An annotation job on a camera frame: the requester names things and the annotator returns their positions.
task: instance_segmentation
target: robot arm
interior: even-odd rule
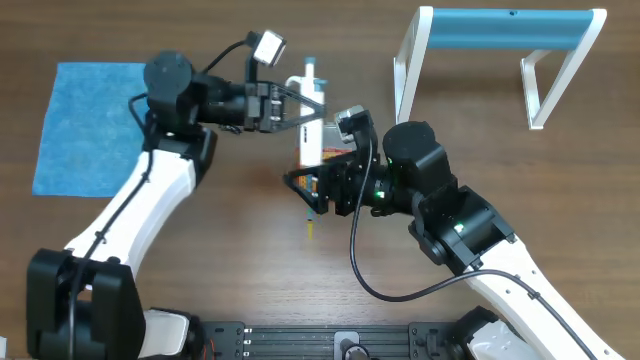
[[[374,217],[413,216],[409,232],[420,249],[456,275],[411,295],[382,295],[357,270],[352,230],[352,267],[365,290],[381,300],[400,302],[466,281],[535,350],[527,349],[513,334],[498,336],[508,331],[506,326],[492,329],[489,336],[487,327],[456,339],[476,359],[621,359],[546,280],[493,206],[467,186],[458,186],[446,152],[427,123],[408,122],[389,130],[383,139],[387,165],[382,165],[368,111],[351,108],[338,113],[336,122],[343,140],[355,141],[356,151],[318,167],[290,172],[284,176],[287,186],[318,213],[327,212],[332,200],[336,214],[342,216],[354,211],[357,216],[361,204],[370,206]],[[314,192],[298,186],[297,178],[307,175],[316,182]],[[506,339],[502,344],[500,337]]]
[[[167,51],[145,66],[149,111],[138,163],[98,218],[62,252],[41,249],[27,270],[27,348],[37,359],[136,359],[176,355],[197,359],[203,348],[199,319],[190,314],[142,311],[135,276],[144,255],[175,207],[211,164],[217,136],[202,123],[265,133],[324,117],[324,106],[273,82],[258,81],[257,64],[273,66],[285,41],[250,32],[245,83],[194,71]],[[284,103],[311,112],[285,119]],[[77,300],[82,288],[91,301]]]

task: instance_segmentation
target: white leg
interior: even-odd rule
[[[547,121],[549,114],[560,100],[560,96],[569,85],[571,78],[582,64],[582,60],[587,56],[591,46],[595,42],[604,21],[607,18],[607,11],[604,9],[593,9],[593,20],[585,31],[580,43],[575,50],[570,51],[560,68],[560,72],[556,80],[547,94],[547,98],[543,101],[542,106],[538,98],[538,87],[536,84],[534,65],[548,51],[536,50],[531,55],[522,59],[520,68],[522,70],[522,82],[524,85],[525,102],[527,105],[527,118],[529,120],[529,128],[532,130],[541,130]]]
[[[409,24],[398,56],[393,59],[396,124],[409,121],[432,20],[433,7],[421,6]]]

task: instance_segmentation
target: blue towel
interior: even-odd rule
[[[112,197],[135,167],[142,133],[127,101],[146,91],[144,64],[58,64],[34,195]],[[146,101],[136,103],[144,119]]]

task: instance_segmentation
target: wooden table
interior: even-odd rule
[[[379,136],[393,124],[392,58],[420,1],[4,0],[0,4],[0,335],[24,356],[25,271],[61,249],[106,199],[33,197],[43,118],[63,61],[145,62],[179,49],[204,66],[248,30],[289,46],[266,78],[317,58],[331,113],[362,104]],[[495,205],[539,266],[614,349],[640,358],[640,3],[434,1],[436,7],[591,8],[609,17],[545,130],[527,128],[520,52],[428,53],[412,120],[426,120],[453,170]],[[243,51],[216,68],[240,80]],[[561,56],[538,67],[548,88]],[[348,260],[350,218],[323,216],[307,239],[305,206],[280,181],[294,132],[220,134],[213,166],[149,250],[145,307],[252,324],[406,324],[455,320],[486,303],[456,285],[405,304],[375,300]],[[410,218],[361,220],[358,256],[371,284],[404,294],[449,275],[406,231]]]

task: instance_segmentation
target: blue bar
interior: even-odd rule
[[[591,10],[434,9],[433,49],[574,50]]]

